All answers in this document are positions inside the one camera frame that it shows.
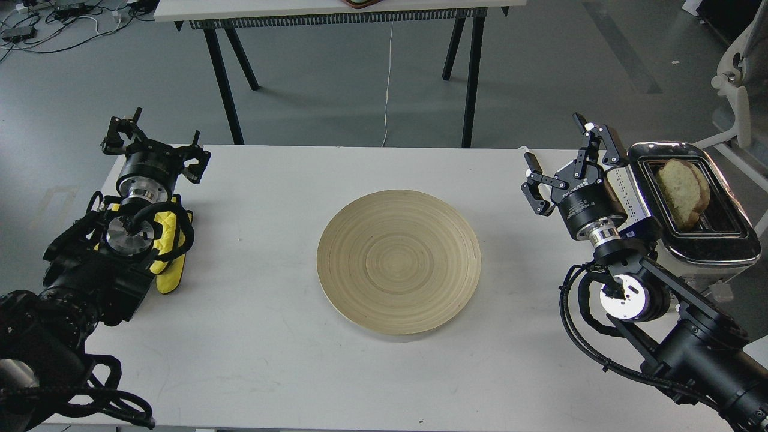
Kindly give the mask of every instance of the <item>yellow pad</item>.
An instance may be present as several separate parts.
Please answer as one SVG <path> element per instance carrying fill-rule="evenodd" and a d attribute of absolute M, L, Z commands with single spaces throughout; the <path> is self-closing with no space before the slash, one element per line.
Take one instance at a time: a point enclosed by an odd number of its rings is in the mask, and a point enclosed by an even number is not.
<path fill-rule="evenodd" d="M 187 212 L 187 216 L 189 217 L 190 222 L 192 222 L 191 211 Z M 175 221 L 176 215 L 174 215 L 173 231 L 176 231 Z M 184 238 L 184 233 L 179 230 L 178 235 L 178 244 L 184 244 L 186 241 Z M 162 273 L 158 274 L 154 279 L 155 284 L 157 285 L 157 290 L 160 292 L 160 294 L 168 294 L 179 286 L 179 283 L 181 282 L 181 274 L 184 272 L 184 259 L 186 257 L 187 254 L 184 254 L 171 261 L 170 263 L 163 263 L 166 264 L 166 266 L 164 266 L 164 270 L 162 270 Z"/>
<path fill-rule="evenodd" d="M 173 202 L 177 202 L 176 197 L 172 197 Z M 192 222 L 192 213 L 187 212 L 187 216 Z M 170 211 L 164 211 L 154 216 L 154 221 L 163 225 L 163 234 L 154 241 L 154 248 L 165 254 L 174 249 L 174 240 L 178 236 L 177 245 L 184 244 L 184 233 L 176 226 L 176 215 Z M 161 294 L 168 294 L 175 290 L 181 282 L 181 273 L 184 271 L 184 259 L 186 255 L 181 255 L 170 263 L 155 261 L 150 267 L 150 271 L 155 273 L 155 284 Z"/>

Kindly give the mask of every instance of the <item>white chair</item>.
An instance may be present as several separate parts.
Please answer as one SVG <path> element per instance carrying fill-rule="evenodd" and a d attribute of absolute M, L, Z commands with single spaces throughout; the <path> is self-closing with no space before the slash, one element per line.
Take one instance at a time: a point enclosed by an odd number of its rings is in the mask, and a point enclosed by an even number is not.
<path fill-rule="evenodd" d="M 716 110 L 713 123 L 724 131 L 694 145 L 716 146 L 768 193 L 768 179 L 761 172 L 768 166 L 768 2 L 763 2 L 752 23 L 726 50 L 712 87 L 728 100 L 733 117 L 726 110 Z M 768 211 L 755 231 L 760 236 L 767 228 Z"/>

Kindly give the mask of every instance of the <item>table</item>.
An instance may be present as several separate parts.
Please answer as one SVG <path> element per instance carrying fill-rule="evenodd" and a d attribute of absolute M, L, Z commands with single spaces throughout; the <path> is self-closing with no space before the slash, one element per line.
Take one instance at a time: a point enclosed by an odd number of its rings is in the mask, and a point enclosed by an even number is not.
<path fill-rule="evenodd" d="M 304 430 L 722 431 L 701 406 L 604 374 L 566 337 L 558 289 L 591 246 L 520 192 L 522 150 L 208 146 L 182 285 L 150 291 L 134 319 L 99 327 L 87 352 L 122 362 L 121 389 L 159 426 Z M 546 172 L 573 151 L 536 151 Z M 118 159 L 103 192 L 114 193 Z M 383 336 L 323 294 L 316 248 L 338 210 L 374 191 L 413 189 L 456 208 L 477 234 L 480 282 L 466 308 L 424 334 Z M 674 314 L 649 323 L 666 334 Z M 589 341 L 636 367 L 625 341 Z M 763 363 L 768 350 L 763 344 Z M 114 424 L 108 417 L 51 422 Z"/>
<path fill-rule="evenodd" d="M 228 2 L 162 0 L 154 13 L 154 19 L 157 22 L 174 21 L 179 30 L 182 21 L 189 20 L 192 28 L 203 30 L 232 139 L 234 144 L 241 145 L 243 133 L 240 130 L 240 120 L 237 117 L 227 70 L 216 36 L 217 28 L 224 29 L 251 90 L 257 91 L 260 88 L 259 82 L 256 80 L 235 28 L 453 18 L 455 19 L 454 28 L 442 72 L 442 78 L 448 81 L 451 78 L 465 20 L 472 18 L 472 42 L 462 132 L 462 147 L 468 148 L 472 145 L 482 35 L 488 7 L 501 6 L 506 15 L 510 6 L 525 5 L 526 1 L 386 0 L 364 9 L 353 9 L 341 0 L 229 0 Z"/>

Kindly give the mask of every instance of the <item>concrete floor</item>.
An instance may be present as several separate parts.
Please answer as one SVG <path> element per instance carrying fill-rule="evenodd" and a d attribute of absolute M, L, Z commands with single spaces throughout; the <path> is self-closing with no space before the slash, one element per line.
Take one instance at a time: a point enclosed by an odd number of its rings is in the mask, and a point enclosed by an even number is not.
<path fill-rule="evenodd" d="M 681 4 L 531 0 L 508 17 L 489 11 L 473 146 L 577 148 L 573 111 L 613 126 L 625 144 L 717 133 L 711 118 L 722 100 L 710 79 L 725 47 Z M 11 7 L 0 2 L 0 16 Z M 114 25 L 108 14 L 98 18 L 101 31 Z M 241 29 L 263 86 L 258 92 L 248 88 L 221 32 L 246 143 L 381 145 L 392 32 L 386 145 L 459 147 L 470 32 L 445 82 L 451 29 L 451 21 Z M 83 20 L 41 48 L 73 45 L 93 32 L 94 23 Z M 41 289 L 43 251 L 82 214 L 114 163 L 98 147 L 109 118 L 137 106 L 151 138 L 186 143 L 199 129 L 202 143 L 231 143 L 203 33 L 188 25 L 177 32 L 171 23 L 134 21 L 66 52 L 12 52 L 0 64 L 0 293 Z M 721 163 L 756 221 L 768 206 L 765 194 Z M 755 271 L 741 282 L 749 289 L 765 284 L 765 267 Z M 755 300 L 732 312 L 761 335 Z"/>

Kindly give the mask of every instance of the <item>black table leg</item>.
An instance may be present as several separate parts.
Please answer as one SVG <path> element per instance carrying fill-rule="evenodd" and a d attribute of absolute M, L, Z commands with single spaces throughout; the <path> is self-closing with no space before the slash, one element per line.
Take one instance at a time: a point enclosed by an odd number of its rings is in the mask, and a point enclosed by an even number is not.
<path fill-rule="evenodd" d="M 469 49 L 469 76 L 467 77 L 467 101 L 464 108 L 462 148 L 470 148 L 472 146 L 472 125 L 475 121 L 475 101 L 478 95 L 480 51 L 482 49 L 482 30 L 484 27 L 485 17 L 474 18 L 472 23 L 472 46 Z"/>
<path fill-rule="evenodd" d="M 445 57 L 445 66 L 442 69 L 442 79 L 448 81 L 451 79 L 453 70 L 453 61 L 456 60 L 458 51 L 458 42 L 462 40 L 462 31 L 464 30 L 464 21 L 466 18 L 457 18 L 453 23 L 453 33 L 451 34 L 451 44 L 448 46 L 448 55 Z"/>
<path fill-rule="evenodd" d="M 203 32 L 205 33 L 205 42 L 208 44 L 210 61 L 214 64 L 216 82 L 219 84 L 221 101 L 224 103 L 224 111 L 227 113 L 227 121 L 230 124 L 232 139 L 235 144 L 242 145 L 244 144 L 243 132 L 240 130 L 240 121 L 237 119 L 235 101 L 232 99 L 232 90 L 230 89 L 230 82 L 227 79 L 227 70 L 224 68 L 224 60 L 221 58 L 221 47 L 219 46 L 219 40 L 216 37 L 216 30 L 211 28 L 203 30 Z"/>
<path fill-rule="evenodd" d="M 248 80 L 250 89 L 253 91 L 258 90 L 259 82 L 256 81 L 256 76 L 253 74 L 253 69 L 250 67 L 250 62 L 248 62 L 248 57 L 245 55 L 245 50 L 243 50 L 243 44 L 240 43 L 240 38 L 237 37 L 237 32 L 234 28 L 225 28 L 224 31 L 230 39 L 230 44 L 235 51 L 237 60 L 240 62 L 240 67 L 243 69 L 245 79 Z"/>

